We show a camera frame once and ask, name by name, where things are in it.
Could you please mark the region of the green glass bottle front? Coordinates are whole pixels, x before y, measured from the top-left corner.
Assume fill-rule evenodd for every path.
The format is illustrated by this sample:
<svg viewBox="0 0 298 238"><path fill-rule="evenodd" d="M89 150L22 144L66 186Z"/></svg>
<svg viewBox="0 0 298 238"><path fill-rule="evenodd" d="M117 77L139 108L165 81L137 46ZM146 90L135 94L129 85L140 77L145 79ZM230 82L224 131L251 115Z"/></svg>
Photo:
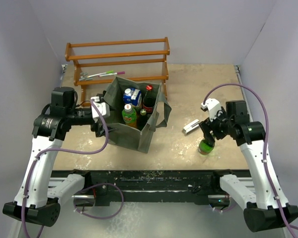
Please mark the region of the green glass bottle front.
<svg viewBox="0 0 298 238"><path fill-rule="evenodd" d="M209 142L207 139L202 139L198 146L198 151L202 155L210 154L215 147L215 143Z"/></svg>

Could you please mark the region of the green glass bottle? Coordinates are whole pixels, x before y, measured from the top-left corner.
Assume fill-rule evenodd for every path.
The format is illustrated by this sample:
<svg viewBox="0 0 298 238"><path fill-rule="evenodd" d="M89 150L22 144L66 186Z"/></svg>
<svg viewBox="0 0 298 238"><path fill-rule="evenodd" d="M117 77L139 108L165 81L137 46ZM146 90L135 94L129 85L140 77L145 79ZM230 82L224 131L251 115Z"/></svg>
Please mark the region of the green glass bottle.
<svg viewBox="0 0 298 238"><path fill-rule="evenodd" d="M215 147L215 143L209 142L207 139L202 139L198 146L198 151L202 155L210 154Z"/></svg>
<svg viewBox="0 0 298 238"><path fill-rule="evenodd" d="M148 121L147 112L145 109L141 109L139 111L139 117L137 119L137 127L140 131L145 127L147 121Z"/></svg>

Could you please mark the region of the orange soda plastic bottle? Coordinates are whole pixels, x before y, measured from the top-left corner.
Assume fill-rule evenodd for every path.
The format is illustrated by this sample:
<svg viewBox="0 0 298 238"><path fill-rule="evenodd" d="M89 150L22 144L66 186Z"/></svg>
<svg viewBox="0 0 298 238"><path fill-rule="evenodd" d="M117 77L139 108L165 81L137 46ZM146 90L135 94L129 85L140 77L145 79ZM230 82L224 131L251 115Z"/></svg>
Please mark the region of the orange soda plastic bottle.
<svg viewBox="0 0 298 238"><path fill-rule="evenodd" d="M137 128L137 113L133 108L132 104L126 104L122 111L122 117L125 125L133 128Z"/></svg>

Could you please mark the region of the blue juice carton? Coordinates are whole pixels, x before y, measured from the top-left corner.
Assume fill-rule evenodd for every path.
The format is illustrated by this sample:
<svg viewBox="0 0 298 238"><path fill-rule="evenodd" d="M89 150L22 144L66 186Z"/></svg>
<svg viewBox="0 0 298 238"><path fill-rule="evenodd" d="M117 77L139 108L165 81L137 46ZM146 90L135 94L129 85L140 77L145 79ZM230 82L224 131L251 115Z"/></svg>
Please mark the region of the blue juice carton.
<svg viewBox="0 0 298 238"><path fill-rule="evenodd" d="M142 108L142 93L139 89L127 88L123 94L123 101L139 110Z"/></svg>

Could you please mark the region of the cola glass bottle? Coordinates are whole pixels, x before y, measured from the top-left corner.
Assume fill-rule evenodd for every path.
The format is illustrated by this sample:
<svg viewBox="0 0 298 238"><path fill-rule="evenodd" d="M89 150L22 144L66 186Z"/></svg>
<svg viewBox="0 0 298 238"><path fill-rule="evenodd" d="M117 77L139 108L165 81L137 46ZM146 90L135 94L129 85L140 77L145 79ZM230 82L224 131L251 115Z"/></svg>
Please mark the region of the cola glass bottle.
<svg viewBox="0 0 298 238"><path fill-rule="evenodd" d="M155 105L155 96L153 92L153 86L147 85L146 93L143 98L143 108L145 109L148 115L153 113L154 105Z"/></svg>

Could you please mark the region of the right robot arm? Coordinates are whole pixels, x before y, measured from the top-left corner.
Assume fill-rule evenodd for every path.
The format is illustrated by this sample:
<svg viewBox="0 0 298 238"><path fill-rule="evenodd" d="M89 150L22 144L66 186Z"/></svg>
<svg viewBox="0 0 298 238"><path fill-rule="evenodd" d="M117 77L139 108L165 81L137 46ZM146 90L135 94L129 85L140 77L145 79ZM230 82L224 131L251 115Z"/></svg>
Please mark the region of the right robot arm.
<svg viewBox="0 0 298 238"><path fill-rule="evenodd" d="M246 102L229 101L222 107L209 98L201 109L209 114L199 123L204 143L214 146L216 140L230 136L244 155L254 187L250 190L231 170L221 170L214 173L212 191L233 198L252 232L283 228L298 218L298 207L289 203L280 187L265 144L265 129L262 123L250 121Z"/></svg>

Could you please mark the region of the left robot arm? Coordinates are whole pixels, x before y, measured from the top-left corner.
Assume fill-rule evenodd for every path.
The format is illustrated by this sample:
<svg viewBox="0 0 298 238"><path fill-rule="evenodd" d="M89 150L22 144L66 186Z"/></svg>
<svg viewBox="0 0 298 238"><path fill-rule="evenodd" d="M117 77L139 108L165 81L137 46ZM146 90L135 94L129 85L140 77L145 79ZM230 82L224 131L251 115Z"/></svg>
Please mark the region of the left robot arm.
<svg viewBox="0 0 298 238"><path fill-rule="evenodd" d="M63 149L66 133L72 126L90 125L99 135L99 124L105 136L109 135L105 118L110 107L102 94L90 99L89 108L77 105L77 92L71 87L57 87L51 93L51 102L34 121L32 149L22 185L12 202L5 203L2 212L16 220L51 227L57 221L61 206L75 195L92 190L90 172L74 170L54 188L49 188L53 166L58 152L83 154Z"/></svg>

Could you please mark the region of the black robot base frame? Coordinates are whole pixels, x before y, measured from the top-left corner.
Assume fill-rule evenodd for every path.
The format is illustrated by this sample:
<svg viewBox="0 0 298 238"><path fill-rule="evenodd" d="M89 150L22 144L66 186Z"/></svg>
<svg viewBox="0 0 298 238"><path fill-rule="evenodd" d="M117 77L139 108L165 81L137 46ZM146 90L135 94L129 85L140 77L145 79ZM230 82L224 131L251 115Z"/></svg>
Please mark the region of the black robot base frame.
<svg viewBox="0 0 298 238"><path fill-rule="evenodd" d="M228 204L228 195L216 185L216 170L90 171L87 185L93 190L76 193L75 199L96 201L96 206L111 202L173 202L196 205Z"/></svg>

